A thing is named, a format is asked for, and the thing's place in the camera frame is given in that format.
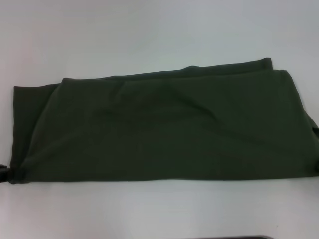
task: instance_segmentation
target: white background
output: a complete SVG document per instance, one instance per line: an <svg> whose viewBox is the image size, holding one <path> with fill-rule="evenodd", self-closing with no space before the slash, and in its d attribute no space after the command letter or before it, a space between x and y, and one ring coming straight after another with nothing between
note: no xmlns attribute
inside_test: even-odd
<svg viewBox="0 0 319 239"><path fill-rule="evenodd" d="M15 85L264 57L319 123L318 1L0 0L0 163ZM318 222L319 178L0 185L4 239L318 239Z"/></svg>

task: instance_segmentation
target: folded cloth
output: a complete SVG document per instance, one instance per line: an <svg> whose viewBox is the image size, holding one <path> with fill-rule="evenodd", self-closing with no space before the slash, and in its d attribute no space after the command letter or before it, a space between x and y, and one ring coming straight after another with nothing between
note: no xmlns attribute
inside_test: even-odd
<svg viewBox="0 0 319 239"><path fill-rule="evenodd" d="M13 136L11 183L318 175L310 120L269 58L16 87Z"/></svg>

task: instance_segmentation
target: dark green fabric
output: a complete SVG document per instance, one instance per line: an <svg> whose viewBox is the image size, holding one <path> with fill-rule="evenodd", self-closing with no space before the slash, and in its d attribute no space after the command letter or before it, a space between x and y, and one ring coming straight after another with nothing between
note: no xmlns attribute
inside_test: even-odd
<svg viewBox="0 0 319 239"><path fill-rule="evenodd" d="M15 88L11 183L317 176L294 83L271 69L266 58Z"/></svg>

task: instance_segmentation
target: green blanket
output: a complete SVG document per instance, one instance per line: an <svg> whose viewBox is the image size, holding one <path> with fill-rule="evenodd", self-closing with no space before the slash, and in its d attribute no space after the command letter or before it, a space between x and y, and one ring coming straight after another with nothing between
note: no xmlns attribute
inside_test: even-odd
<svg viewBox="0 0 319 239"><path fill-rule="evenodd" d="M319 176L316 125L271 60L15 87L11 183Z"/></svg>

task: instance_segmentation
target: white surface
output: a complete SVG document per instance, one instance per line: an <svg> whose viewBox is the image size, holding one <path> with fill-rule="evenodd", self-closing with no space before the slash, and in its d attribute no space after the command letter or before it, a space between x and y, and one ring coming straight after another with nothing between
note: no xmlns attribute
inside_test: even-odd
<svg viewBox="0 0 319 239"><path fill-rule="evenodd" d="M319 122L319 2L0 0L0 163L12 88L272 57ZM319 178L0 184L0 238L319 238Z"/></svg>

